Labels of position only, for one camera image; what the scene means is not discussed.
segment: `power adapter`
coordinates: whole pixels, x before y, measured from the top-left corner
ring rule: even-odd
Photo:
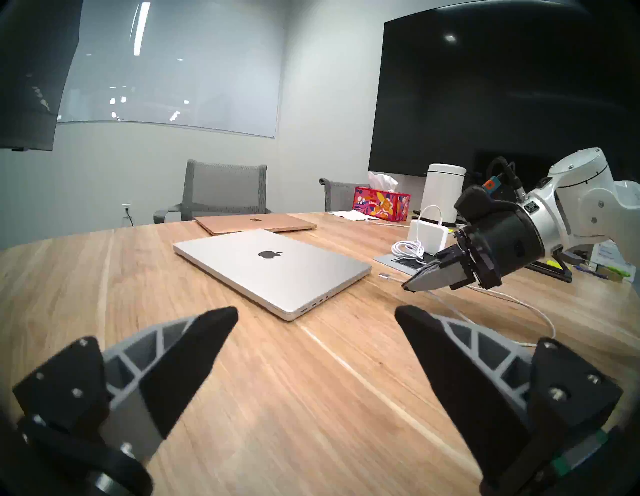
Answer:
[[[449,229],[440,224],[414,219],[409,228],[409,240],[420,241],[425,253],[433,255],[444,250]]]

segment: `coiled white cable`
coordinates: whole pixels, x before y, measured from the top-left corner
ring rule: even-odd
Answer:
[[[424,264],[422,261],[422,256],[424,255],[424,246],[420,242],[420,238],[418,237],[418,229],[420,229],[420,219],[422,218],[422,214],[426,209],[431,207],[436,207],[438,212],[440,212],[440,223],[438,225],[442,225],[442,210],[437,205],[427,205],[420,211],[420,215],[418,215],[418,224],[415,227],[415,240],[407,239],[405,241],[398,241],[391,246],[391,253],[399,259],[410,259],[416,260],[418,263]]]

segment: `white bottle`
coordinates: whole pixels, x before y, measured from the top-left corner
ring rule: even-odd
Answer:
[[[427,205],[439,206],[442,211],[443,224],[453,227],[458,214],[453,205],[462,193],[465,172],[464,167],[457,165],[429,165],[420,210],[423,210]],[[438,209],[428,209],[422,218],[437,222],[440,220],[440,213]]]

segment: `wall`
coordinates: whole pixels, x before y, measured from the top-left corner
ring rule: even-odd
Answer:
[[[320,177],[366,181],[384,22],[449,3],[295,1],[275,140],[103,122],[59,125],[53,152],[0,150],[0,249],[127,225],[126,202],[136,224],[151,223],[180,201],[188,158],[266,163],[271,210],[322,211]],[[417,208],[424,178],[397,179]]]
[[[366,182],[384,23],[455,0],[317,0],[294,6],[277,133],[283,211],[321,211],[318,178]],[[396,176],[420,206],[424,178]]]
[[[52,152],[0,150],[0,249],[37,239],[153,223],[182,200],[187,159],[275,160],[273,138],[131,122],[60,124]],[[267,206],[273,184],[267,181]]]

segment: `wooden table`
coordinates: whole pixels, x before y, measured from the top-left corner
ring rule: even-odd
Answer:
[[[465,495],[480,471],[440,406],[393,312],[411,303],[453,316],[427,294],[378,278],[372,258],[397,227],[329,214],[287,234],[373,265],[350,288],[292,323],[267,313],[174,254],[203,237],[195,222],[48,239],[0,252],[1,406],[11,386],[69,342],[102,349],[151,324],[226,305],[240,320],[213,372],[148,465],[154,494]],[[557,338],[625,389],[640,363],[640,300],[629,284],[574,272],[566,284],[522,269],[502,291],[544,311]],[[535,341],[548,326],[519,305],[470,289],[437,294],[479,324]]]

